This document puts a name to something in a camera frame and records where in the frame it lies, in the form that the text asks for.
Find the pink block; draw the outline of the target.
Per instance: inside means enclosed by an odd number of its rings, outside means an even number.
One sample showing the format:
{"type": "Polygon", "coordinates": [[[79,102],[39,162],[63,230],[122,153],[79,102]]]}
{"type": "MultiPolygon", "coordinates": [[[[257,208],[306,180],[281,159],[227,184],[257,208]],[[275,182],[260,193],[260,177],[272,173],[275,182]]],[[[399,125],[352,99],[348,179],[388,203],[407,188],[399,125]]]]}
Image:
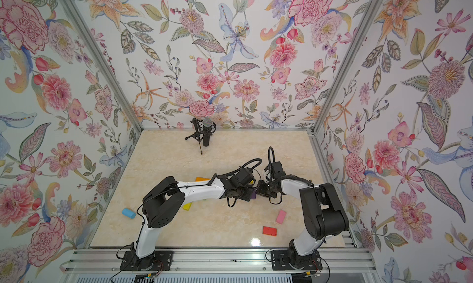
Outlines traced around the pink block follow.
{"type": "Polygon", "coordinates": [[[286,212],[286,211],[284,211],[284,210],[279,210],[278,215],[277,215],[276,220],[275,220],[276,223],[278,223],[279,225],[283,225],[286,216],[287,216],[287,212],[286,212]]]}

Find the orange long block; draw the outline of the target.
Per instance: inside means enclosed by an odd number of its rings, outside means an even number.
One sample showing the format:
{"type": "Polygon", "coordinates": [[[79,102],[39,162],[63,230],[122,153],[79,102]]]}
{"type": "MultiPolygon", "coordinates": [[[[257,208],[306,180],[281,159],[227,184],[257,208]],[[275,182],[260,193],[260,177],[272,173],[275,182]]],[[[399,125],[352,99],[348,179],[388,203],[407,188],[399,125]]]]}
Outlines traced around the orange long block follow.
{"type": "Polygon", "coordinates": [[[195,181],[196,182],[204,182],[204,181],[209,181],[210,178],[203,178],[203,177],[196,177],[195,181]]]}

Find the red block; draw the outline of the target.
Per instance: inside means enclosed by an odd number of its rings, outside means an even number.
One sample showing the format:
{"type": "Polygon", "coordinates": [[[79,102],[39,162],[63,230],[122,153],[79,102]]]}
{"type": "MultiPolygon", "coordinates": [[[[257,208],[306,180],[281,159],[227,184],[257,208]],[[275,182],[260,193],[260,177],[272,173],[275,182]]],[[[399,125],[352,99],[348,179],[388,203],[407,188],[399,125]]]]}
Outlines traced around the red block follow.
{"type": "Polygon", "coordinates": [[[277,228],[263,226],[262,227],[262,233],[263,233],[263,235],[276,237],[277,236],[277,228]]]}

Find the long yellow block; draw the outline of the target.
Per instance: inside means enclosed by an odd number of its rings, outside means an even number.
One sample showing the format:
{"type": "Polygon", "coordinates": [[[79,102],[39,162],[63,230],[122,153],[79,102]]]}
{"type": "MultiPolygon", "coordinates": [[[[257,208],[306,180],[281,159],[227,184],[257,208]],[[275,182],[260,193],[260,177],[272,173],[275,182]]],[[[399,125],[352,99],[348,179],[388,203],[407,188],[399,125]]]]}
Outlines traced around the long yellow block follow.
{"type": "Polygon", "coordinates": [[[183,209],[186,210],[186,211],[189,211],[190,208],[191,208],[192,204],[191,203],[188,203],[186,205],[183,206],[183,209]]]}

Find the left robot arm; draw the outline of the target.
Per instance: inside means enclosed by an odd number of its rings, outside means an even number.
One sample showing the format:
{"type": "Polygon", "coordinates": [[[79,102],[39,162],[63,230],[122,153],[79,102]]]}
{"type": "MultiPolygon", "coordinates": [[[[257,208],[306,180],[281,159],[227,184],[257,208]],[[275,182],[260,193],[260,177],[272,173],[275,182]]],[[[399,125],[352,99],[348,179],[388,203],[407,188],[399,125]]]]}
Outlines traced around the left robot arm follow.
{"type": "Polygon", "coordinates": [[[250,201],[256,183],[253,170],[240,167],[199,182],[179,182],[173,176],[164,178],[145,195],[139,207],[144,222],[134,245],[136,257],[142,259],[154,252],[161,228],[172,222],[183,205],[207,199],[250,201]]]}

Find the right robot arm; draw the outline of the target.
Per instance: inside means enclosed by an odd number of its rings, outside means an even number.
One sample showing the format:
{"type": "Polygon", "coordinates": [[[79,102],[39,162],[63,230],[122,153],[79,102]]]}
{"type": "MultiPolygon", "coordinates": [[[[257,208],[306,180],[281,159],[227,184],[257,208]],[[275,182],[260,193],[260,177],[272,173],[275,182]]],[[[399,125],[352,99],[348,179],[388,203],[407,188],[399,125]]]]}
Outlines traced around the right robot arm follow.
{"type": "Polygon", "coordinates": [[[264,171],[266,181],[260,184],[258,195],[269,199],[288,195],[301,202],[305,229],[289,244],[292,257],[307,257],[327,238],[348,230],[349,219],[331,183],[313,184],[305,178],[287,175],[281,162],[269,163],[264,171]]]}

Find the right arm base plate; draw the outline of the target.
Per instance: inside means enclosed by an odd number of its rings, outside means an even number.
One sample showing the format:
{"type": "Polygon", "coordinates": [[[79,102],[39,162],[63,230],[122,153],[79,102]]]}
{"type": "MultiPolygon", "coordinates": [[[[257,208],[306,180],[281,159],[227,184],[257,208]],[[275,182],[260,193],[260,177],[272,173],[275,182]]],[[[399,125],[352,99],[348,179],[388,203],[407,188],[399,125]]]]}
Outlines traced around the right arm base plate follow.
{"type": "Polygon", "coordinates": [[[300,256],[290,250],[271,250],[269,262],[274,271],[322,271],[323,265],[318,252],[300,256]]]}

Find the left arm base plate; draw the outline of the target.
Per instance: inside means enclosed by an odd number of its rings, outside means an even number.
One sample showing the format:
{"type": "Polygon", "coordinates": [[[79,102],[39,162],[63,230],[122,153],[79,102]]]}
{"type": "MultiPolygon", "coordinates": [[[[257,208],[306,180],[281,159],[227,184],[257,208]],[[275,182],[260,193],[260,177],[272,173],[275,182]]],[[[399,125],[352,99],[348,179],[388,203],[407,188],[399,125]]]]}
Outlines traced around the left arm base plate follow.
{"type": "Polygon", "coordinates": [[[169,271],[173,259],[173,251],[155,251],[154,253],[139,258],[134,245],[126,251],[122,258],[120,271],[169,271]]]}

